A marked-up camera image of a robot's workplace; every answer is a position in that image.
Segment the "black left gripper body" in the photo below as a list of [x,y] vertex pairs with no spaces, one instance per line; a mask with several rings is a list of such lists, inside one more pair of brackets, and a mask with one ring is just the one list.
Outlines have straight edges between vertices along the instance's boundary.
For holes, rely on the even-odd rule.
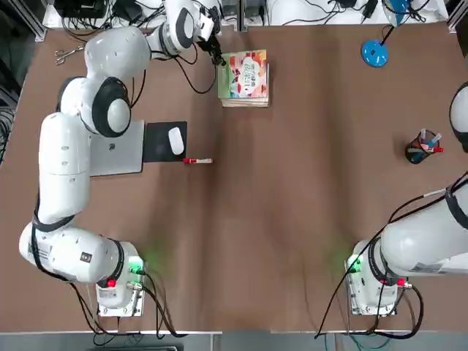
[[221,46],[215,34],[211,34],[207,40],[198,41],[198,47],[206,53],[221,53]]

